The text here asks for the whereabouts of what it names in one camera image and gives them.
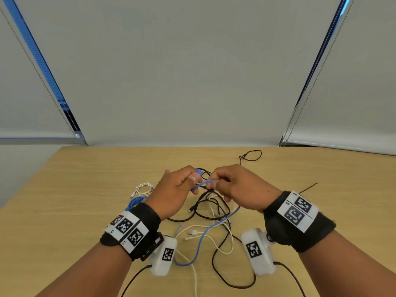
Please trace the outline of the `person's right hand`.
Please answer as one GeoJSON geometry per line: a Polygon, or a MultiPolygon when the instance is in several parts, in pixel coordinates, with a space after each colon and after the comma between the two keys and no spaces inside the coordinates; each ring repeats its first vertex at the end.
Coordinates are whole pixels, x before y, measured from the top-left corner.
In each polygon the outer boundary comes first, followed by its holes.
{"type": "Polygon", "coordinates": [[[234,201],[239,206],[263,213],[283,191],[271,185],[241,165],[218,167],[212,174],[224,177],[217,185],[226,202],[234,201]]]}

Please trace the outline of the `person's right forearm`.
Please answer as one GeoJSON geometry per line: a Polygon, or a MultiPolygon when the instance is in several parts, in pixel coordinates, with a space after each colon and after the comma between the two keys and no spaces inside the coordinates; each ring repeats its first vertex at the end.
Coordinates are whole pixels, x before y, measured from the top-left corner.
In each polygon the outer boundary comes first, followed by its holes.
{"type": "Polygon", "coordinates": [[[320,297],[396,297],[396,273],[336,230],[299,257],[320,297]]]}

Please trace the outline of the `person's left hand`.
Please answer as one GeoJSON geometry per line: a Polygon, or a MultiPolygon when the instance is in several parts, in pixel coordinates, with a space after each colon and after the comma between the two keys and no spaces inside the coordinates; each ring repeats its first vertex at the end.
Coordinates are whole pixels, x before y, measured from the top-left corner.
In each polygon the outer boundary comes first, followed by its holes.
{"type": "Polygon", "coordinates": [[[145,203],[159,216],[161,221],[171,218],[184,205],[187,196],[199,194],[196,187],[185,187],[185,179],[197,169],[185,166],[176,171],[165,170],[164,175],[145,203]]]}

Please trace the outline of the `wide grey roller blind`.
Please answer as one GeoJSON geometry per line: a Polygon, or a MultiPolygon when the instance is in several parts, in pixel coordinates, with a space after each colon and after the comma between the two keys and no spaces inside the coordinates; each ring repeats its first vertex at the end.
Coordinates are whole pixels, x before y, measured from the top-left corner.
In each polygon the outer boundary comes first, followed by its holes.
{"type": "Polygon", "coordinates": [[[341,0],[15,0],[90,146],[277,146],[341,0]]]}

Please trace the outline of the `person's left forearm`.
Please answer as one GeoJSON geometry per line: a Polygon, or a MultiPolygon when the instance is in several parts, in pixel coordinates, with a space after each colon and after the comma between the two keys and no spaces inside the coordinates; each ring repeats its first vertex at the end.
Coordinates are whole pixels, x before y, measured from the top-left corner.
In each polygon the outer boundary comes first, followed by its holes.
{"type": "Polygon", "coordinates": [[[121,246],[97,243],[35,297],[118,297],[131,264],[121,246]]]}

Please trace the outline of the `window frame strip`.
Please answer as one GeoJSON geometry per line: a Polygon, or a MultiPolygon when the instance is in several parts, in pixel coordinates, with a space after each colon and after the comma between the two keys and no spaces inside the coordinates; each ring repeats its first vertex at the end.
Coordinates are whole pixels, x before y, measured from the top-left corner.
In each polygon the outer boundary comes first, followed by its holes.
{"type": "Polygon", "coordinates": [[[5,9],[0,6],[0,12],[5,18],[27,59],[31,63],[33,69],[38,75],[40,81],[44,85],[47,93],[51,97],[53,103],[62,115],[67,127],[72,132],[74,139],[81,146],[88,146],[82,131],[74,118],[70,107],[65,100],[61,89],[59,88],[42,52],[40,51],[33,35],[24,20],[15,0],[2,0],[5,9]]]}
{"type": "Polygon", "coordinates": [[[335,41],[343,27],[344,20],[349,14],[350,7],[353,5],[354,0],[340,0],[338,7],[335,11],[333,19],[326,32],[324,40],[321,44],[319,52],[315,58],[314,64],[310,70],[308,78],[305,81],[303,89],[300,93],[297,103],[295,104],[293,113],[290,117],[288,125],[284,134],[282,135],[279,147],[292,147],[292,146],[310,146],[308,143],[297,143],[291,139],[291,135],[295,130],[299,119],[301,118],[304,108],[312,94],[314,86],[319,78],[319,75],[329,57],[329,54],[334,47],[335,41]]]}

